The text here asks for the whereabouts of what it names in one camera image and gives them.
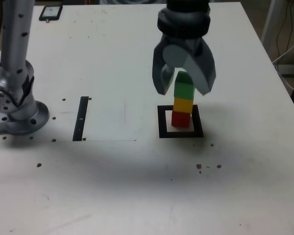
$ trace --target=red block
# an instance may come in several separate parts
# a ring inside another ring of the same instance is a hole
[[[171,125],[174,127],[184,127],[188,128],[190,126],[191,114],[172,112]]]

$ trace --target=white table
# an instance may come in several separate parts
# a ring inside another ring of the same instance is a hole
[[[50,120],[0,135],[0,235],[294,235],[294,105],[241,4],[211,4],[203,139],[158,138],[162,7],[64,6],[50,23],[35,7],[27,59]],[[72,142],[81,96],[87,140]]]

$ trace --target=toy block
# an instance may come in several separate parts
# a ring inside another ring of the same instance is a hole
[[[193,110],[193,100],[192,99],[181,99],[174,98],[173,111],[180,113],[192,113]]]
[[[195,87],[187,72],[179,71],[174,84],[174,97],[193,100]]]
[[[190,126],[191,114],[172,111],[171,125],[174,127],[188,128]]]

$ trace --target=black square marker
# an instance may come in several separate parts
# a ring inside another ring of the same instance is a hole
[[[173,105],[158,105],[159,138],[203,138],[198,106],[193,105],[192,119],[194,131],[191,132],[168,132],[166,111],[173,110]]]
[[[57,21],[60,18],[63,6],[45,6],[40,14],[39,20]]]

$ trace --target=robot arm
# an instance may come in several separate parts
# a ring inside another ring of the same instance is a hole
[[[0,59],[0,133],[24,135],[45,125],[49,111],[32,94],[34,69],[26,60],[35,0],[6,0]]]
[[[184,68],[203,95],[216,78],[215,61],[203,40],[209,29],[209,0],[168,0],[158,15],[162,39],[154,50],[152,78],[159,94],[165,95],[175,68]]]

